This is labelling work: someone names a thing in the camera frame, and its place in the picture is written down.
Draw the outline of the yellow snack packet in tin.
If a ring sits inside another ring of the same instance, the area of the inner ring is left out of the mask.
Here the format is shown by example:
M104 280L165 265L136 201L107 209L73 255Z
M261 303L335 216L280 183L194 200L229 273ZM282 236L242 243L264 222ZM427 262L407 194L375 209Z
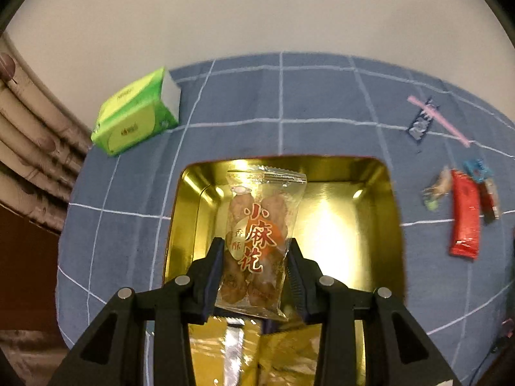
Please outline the yellow snack packet in tin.
M321 326L265 334L257 355L258 385L314 385Z

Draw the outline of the red snack bar wrapper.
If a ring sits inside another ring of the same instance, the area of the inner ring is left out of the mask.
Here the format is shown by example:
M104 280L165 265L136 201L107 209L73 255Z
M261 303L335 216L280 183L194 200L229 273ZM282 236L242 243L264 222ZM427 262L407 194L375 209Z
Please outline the red snack bar wrapper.
M480 243L480 199L476 183L464 172L451 170L453 237L450 254L477 259Z

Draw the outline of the clear fried twist snack bag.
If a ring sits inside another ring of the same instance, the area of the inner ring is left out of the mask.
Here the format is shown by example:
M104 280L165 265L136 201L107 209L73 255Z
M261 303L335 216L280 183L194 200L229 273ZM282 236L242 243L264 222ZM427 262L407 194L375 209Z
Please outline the clear fried twist snack bag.
M253 166L227 172L231 198L216 306L284 321L286 258L307 185L303 172Z

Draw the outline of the gold and red tin box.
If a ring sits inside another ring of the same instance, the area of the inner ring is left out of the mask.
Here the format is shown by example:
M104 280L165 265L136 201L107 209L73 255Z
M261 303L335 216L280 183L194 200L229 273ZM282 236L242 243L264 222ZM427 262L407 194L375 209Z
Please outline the gold and red tin box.
M227 172L253 166L303 172L307 178L291 240L322 274L351 289L391 289L405 293L403 242L386 166L367 157L287 156L201 162L187 166L175 193L164 280L183 274L208 252L214 238L225 239L231 198ZM281 309L284 321L228 312L216 306L211 317L259 321L261 334L307 326L293 301L287 275Z

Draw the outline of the blue cookie wrapper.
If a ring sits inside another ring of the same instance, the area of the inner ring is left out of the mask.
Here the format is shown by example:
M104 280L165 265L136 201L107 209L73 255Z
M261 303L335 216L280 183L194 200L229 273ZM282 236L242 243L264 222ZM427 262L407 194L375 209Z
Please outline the blue cookie wrapper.
M499 193L492 170L480 159L465 161L463 165L465 172L478 187L485 223L490 224L494 220L499 220L501 215Z

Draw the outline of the silver snack packet in tin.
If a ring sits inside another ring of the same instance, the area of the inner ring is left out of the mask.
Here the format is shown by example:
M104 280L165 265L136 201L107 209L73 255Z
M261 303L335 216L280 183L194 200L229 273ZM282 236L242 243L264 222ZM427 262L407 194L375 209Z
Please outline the silver snack packet in tin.
M259 321L211 317L189 325L189 344L197 385L258 384Z

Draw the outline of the green tissue pack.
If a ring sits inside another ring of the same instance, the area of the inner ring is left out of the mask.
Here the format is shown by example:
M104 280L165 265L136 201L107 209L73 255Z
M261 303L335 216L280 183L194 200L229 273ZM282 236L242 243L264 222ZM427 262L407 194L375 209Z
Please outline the green tissue pack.
M115 156L179 124L181 89L162 67L125 86L105 101L92 143Z

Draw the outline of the beige patterned curtain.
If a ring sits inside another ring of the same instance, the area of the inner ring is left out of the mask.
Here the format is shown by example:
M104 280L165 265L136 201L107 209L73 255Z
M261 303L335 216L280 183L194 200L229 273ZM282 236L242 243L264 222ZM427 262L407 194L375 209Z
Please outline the beige patterned curtain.
M1 206L62 231L89 135L32 79L1 37Z

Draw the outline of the pink wafer stick wrapper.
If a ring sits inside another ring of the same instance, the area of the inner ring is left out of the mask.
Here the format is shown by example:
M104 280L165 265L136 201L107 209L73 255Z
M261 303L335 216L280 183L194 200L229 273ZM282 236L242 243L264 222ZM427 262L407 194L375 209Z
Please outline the pink wafer stick wrapper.
M414 106L418 106L427 115L429 115L437 123L446 129L451 135L457 138L464 146L469 147L471 145L470 140L467 139L458 129L456 129L450 122L444 118L441 113L438 112L432 103L420 101L416 96L410 95L407 101Z

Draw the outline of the small green nut packet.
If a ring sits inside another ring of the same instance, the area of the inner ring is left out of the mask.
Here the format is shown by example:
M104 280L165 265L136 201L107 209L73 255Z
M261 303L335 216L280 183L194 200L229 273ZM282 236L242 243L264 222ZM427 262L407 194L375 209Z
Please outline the small green nut packet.
M435 211L439 207L439 201L446 196L452 187L452 175L448 166L444 166L433 184L423 190L423 204L429 211Z

